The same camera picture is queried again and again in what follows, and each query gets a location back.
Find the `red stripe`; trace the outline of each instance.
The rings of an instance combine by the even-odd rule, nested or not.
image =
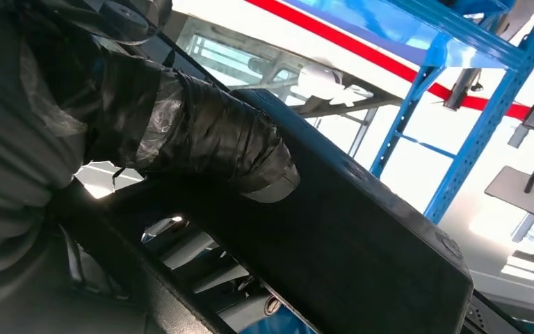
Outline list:
[[[388,70],[404,80],[410,82],[414,81],[416,76],[416,71],[409,68],[408,66],[386,56],[385,54],[364,45],[362,42],[345,35],[344,33],[324,24],[304,13],[301,13],[291,7],[284,5],[283,3],[278,2],[277,0],[246,0],[253,5],[266,10],[274,15],[281,17],[291,23],[294,23],[302,28],[319,35],[330,42],[333,42],[340,47],[351,51],[362,58]],[[446,100],[451,91],[445,88],[438,83],[434,83],[428,90],[429,93],[437,96],[440,99]],[[488,103],[487,99],[481,97],[471,97],[467,96],[464,98],[462,106],[471,109],[484,110],[484,107]],[[529,107],[522,106],[520,104],[513,104],[509,111],[506,113],[507,116],[511,118],[516,118],[523,120],[527,113],[529,112]]]

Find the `bolt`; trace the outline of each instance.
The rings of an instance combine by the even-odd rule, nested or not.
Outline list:
[[[269,297],[265,303],[265,315],[272,315],[276,313],[281,307],[282,302],[274,296]]]

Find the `metal rod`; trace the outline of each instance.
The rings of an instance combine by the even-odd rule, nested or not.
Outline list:
[[[357,130],[357,134],[355,135],[355,139],[353,139],[353,143],[351,144],[351,147],[349,148],[348,154],[355,158],[355,155],[357,154],[357,151],[359,150],[359,147],[361,147],[361,143],[363,142],[365,135],[367,134],[367,130],[369,130],[369,127],[371,123],[373,122],[373,119],[378,112],[378,108],[372,108],[367,111],[365,114],[365,118],[363,119],[361,125],[359,126],[359,130]]]

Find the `white surface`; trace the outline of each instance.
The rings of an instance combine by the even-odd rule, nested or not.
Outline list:
[[[524,189],[531,176],[505,166],[486,188],[486,194],[504,200],[534,214],[534,185],[531,192]]]

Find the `blue metal shelving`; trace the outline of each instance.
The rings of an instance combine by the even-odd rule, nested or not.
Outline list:
[[[524,60],[523,51],[435,0],[284,2],[420,66],[517,70]]]
[[[457,154],[439,152],[453,158],[451,167],[425,211],[433,223],[439,223],[534,68],[534,28],[518,47],[490,32],[490,27],[494,28],[493,24],[488,24],[491,15],[510,9],[514,3],[510,0],[459,0],[455,9],[459,8],[464,13],[496,6],[496,10],[486,16],[486,24],[479,25],[464,18],[462,13],[431,0],[284,2],[421,65],[371,167],[371,172],[377,177],[381,176],[400,138],[416,141],[404,137],[404,129],[422,94],[445,67],[502,67],[507,70],[460,151]],[[428,144],[423,146],[437,151]]]

